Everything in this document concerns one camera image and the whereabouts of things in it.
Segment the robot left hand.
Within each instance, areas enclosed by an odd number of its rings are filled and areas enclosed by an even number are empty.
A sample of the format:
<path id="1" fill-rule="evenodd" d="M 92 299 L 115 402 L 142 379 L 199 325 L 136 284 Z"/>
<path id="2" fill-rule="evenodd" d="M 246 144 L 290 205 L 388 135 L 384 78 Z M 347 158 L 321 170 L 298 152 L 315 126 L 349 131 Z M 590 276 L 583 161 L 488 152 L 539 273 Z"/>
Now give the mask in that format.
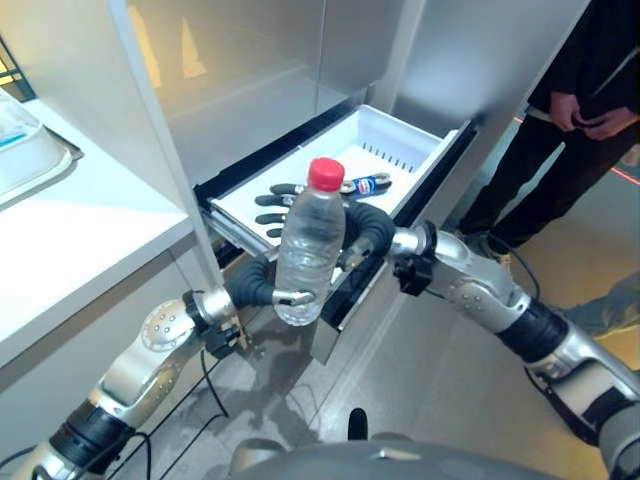
<path id="1" fill-rule="evenodd" d="M 225 289 L 237 309 L 247 306 L 299 306 L 312 303 L 309 290 L 279 289 L 268 280 L 272 262 L 258 256 L 236 268 L 225 282 Z"/>

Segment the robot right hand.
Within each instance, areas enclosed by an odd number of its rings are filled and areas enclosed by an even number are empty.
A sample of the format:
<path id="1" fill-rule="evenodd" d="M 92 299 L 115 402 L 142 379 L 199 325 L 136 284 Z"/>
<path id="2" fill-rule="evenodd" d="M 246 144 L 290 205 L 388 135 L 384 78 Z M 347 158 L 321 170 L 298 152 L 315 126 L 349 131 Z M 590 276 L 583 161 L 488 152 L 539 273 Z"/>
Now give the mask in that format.
<path id="1" fill-rule="evenodd" d="M 268 194 L 259 195 L 254 201 L 261 207 L 289 209 L 304 189 L 305 186 L 298 184 L 276 184 Z M 341 200 L 345 233 L 336 266 L 349 272 L 370 256 L 384 257 L 391 249 L 396 225 L 384 210 L 345 196 Z"/>

